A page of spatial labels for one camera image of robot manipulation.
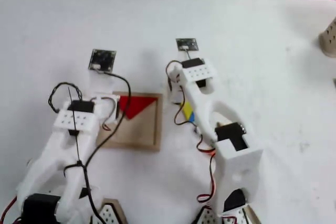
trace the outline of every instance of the red wire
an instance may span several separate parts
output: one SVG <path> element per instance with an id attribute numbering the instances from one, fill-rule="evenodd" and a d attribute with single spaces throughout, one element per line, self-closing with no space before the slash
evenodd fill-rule
<path id="1" fill-rule="evenodd" d="M 201 139 L 200 141 L 198 142 L 198 144 L 196 145 L 196 148 L 200 151 L 200 152 L 203 152 L 203 153 L 212 153 L 214 152 L 216 149 L 215 148 L 212 148 L 212 149 L 208 149 L 208 150 L 204 150 L 204 149 L 201 149 L 199 148 L 199 145 L 203 142 L 203 135 L 201 135 Z"/>
<path id="2" fill-rule="evenodd" d="M 214 158 L 214 156 L 216 155 L 216 153 L 213 153 L 211 155 L 210 158 L 210 165 L 209 165 L 209 170 L 210 170 L 210 178 L 211 178 L 211 193 L 210 194 L 200 194 L 197 197 L 197 201 L 199 203 L 206 203 L 209 200 L 211 200 L 211 198 L 214 196 L 215 194 L 215 189 L 216 189 L 216 185 L 215 185 L 215 179 L 214 179 L 214 175 L 212 174 L 212 168 L 211 168 L 211 163 L 212 163 L 212 159 Z"/>
<path id="3" fill-rule="evenodd" d="M 14 203 L 16 202 L 16 196 L 15 198 L 9 203 L 9 205 L 5 208 L 4 212 L 1 215 L 1 219 L 0 219 L 0 224 L 4 224 L 4 220 L 6 217 L 7 212 L 10 210 L 10 208 L 14 205 Z"/>

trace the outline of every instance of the red paper piece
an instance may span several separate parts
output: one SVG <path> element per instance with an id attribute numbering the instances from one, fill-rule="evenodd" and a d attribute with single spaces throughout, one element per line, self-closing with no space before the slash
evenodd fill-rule
<path id="1" fill-rule="evenodd" d="M 119 106 L 122 111 L 124 111 L 128 96 L 121 95 L 119 100 Z M 131 97 L 130 107 L 126 112 L 126 117 L 128 119 L 132 119 L 145 108 L 147 108 L 150 104 L 156 101 L 157 97 Z"/>

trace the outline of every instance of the white surface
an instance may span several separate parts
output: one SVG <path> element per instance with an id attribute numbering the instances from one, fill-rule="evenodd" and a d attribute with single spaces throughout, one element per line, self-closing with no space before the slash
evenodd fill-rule
<path id="1" fill-rule="evenodd" d="M 0 208 L 51 133 L 52 88 L 69 81 L 84 90 L 93 48 L 117 50 L 114 71 L 134 91 L 166 92 L 165 65 L 183 59 L 175 38 L 192 37 L 265 146 L 252 204 L 261 221 L 336 222 L 336 61 L 317 42 L 336 2 L 0 0 L 0 6 Z M 55 104 L 66 95 L 56 94 Z M 129 223 L 189 223 L 200 208 L 196 196 L 209 190 L 208 157 L 196 150 L 191 127 L 173 124 L 176 110 L 164 104 L 159 153 L 103 150 L 92 160 L 91 181 L 119 200 Z M 9 214 L 14 220 L 17 212 Z"/>

